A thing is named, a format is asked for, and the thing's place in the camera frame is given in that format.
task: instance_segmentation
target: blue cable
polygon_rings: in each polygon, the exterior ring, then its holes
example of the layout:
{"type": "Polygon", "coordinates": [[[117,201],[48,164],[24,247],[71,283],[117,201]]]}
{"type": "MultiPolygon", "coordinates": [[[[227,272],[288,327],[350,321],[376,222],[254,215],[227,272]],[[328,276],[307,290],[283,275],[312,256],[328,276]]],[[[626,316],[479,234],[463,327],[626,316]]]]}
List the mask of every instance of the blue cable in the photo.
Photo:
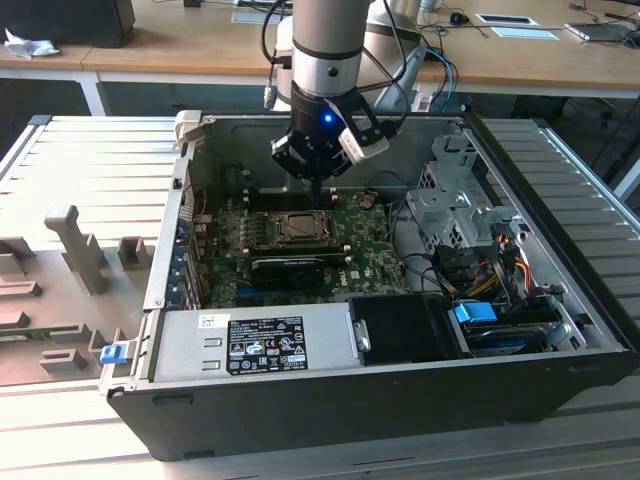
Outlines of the blue cable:
{"type": "Polygon", "coordinates": [[[442,105],[442,111],[444,112],[447,108],[447,105],[449,104],[449,101],[451,101],[451,96],[453,95],[453,71],[451,70],[451,64],[446,58],[444,58],[442,55],[431,48],[428,48],[427,51],[442,62],[442,64],[447,69],[447,73],[449,74],[449,93],[447,94],[447,99],[442,105]]]}

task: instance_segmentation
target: warning label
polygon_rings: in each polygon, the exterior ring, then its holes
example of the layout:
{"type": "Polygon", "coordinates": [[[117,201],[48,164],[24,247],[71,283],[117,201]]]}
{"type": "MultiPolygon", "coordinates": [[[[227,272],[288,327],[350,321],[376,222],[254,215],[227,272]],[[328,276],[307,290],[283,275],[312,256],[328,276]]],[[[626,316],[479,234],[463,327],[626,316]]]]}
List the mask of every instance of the warning label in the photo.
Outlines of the warning label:
{"type": "Polygon", "coordinates": [[[229,322],[227,372],[287,372],[308,367],[302,317],[229,322]]]}

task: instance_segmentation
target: robotic arm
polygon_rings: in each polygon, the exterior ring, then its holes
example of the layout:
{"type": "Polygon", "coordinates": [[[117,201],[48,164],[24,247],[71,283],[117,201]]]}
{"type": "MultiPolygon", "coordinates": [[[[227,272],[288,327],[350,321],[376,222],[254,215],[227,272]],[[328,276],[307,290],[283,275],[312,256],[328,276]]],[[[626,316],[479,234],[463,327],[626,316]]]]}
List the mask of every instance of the robotic arm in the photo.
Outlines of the robotic arm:
{"type": "Polygon", "coordinates": [[[370,3],[293,2],[291,124],[272,141],[272,156],[309,179],[314,197],[330,176],[386,150],[400,127],[379,121],[356,87],[370,3]]]}

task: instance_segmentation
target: black computer case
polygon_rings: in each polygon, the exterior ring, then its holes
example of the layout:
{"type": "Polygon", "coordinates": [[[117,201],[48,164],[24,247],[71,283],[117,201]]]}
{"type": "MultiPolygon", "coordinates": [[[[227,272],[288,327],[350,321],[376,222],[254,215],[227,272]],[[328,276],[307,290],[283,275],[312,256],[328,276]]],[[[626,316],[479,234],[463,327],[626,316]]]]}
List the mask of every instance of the black computer case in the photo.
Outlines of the black computer case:
{"type": "Polygon", "coordinates": [[[133,30],[131,0],[3,0],[0,36],[5,28],[29,40],[119,48],[133,30]]]}

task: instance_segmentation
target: wooden table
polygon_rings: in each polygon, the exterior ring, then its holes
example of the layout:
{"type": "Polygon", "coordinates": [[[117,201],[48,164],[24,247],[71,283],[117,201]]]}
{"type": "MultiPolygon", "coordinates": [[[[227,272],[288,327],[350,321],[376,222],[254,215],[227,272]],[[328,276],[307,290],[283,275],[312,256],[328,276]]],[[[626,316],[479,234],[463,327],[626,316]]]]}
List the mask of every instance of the wooden table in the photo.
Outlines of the wooden table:
{"type": "MultiPolygon", "coordinates": [[[[565,23],[592,23],[590,15],[569,9],[570,0],[447,0],[451,8],[461,7],[474,25],[486,27],[476,13],[532,17],[549,28],[559,40],[500,38],[489,28],[449,28],[443,37],[447,57],[460,74],[459,90],[487,93],[530,93],[558,96],[599,96],[635,98],[640,93],[640,49],[621,44],[581,43],[565,23]]],[[[631,15],[640,10],[613,2],[589,0],[591,12],[602,22],[604,13],[631,15]]],[[[420,23],[449,23],[451,10],[422,15],[420,23]]],[[[438,37],[425,37],[438,46],[438,37]]],[[[442,79],[438,69],[436,80],[442,79]]],[[[432,81],[433,68],[423,68],[418,79],[432,81]]]]}
{"type": "MultiPolygon", "coordinates": [[[[238,11],[232,5],[185,9],[177,0],[133,3],[135,32],[126,47],[62,45],[62,55],[31,61],[1,50],[0,77],[75,80],[94,115],[109,113],[102,82],[264,85],[269,65],[260,53],[260,25],[232,23],[238,11]]],[[[591,21],[588,15],[569,10],[569,0],[447,0],[446,4],[462,8],[476,25],[481,22],[475,13],[531,16],[540,24],[535,28],[591,21]]],[[[590,0],[588,5],[601,18],[604,12],[634,12],[634,7],[611,2],[590,0]]],[[[420,21],[448,25],[450,13],[442,7],[420,21]]],[[[269,28],[270,44],[274,31],[269,28]]],[[[613,98],[635,98],[640,92],[640,50],[581,45],[568,31],[553,31],[559,41],[507,39],[488,28],[482,31],[489,38],[475,28],[450,28],[443,37],[447,57],[460,73],[458,91],[613,98]]],[[[425,36],[438,45],[429,29],[425,36]]],[[[425,64],[418,89],[433,90],[443,74],[441,65],[425,64]]]]}

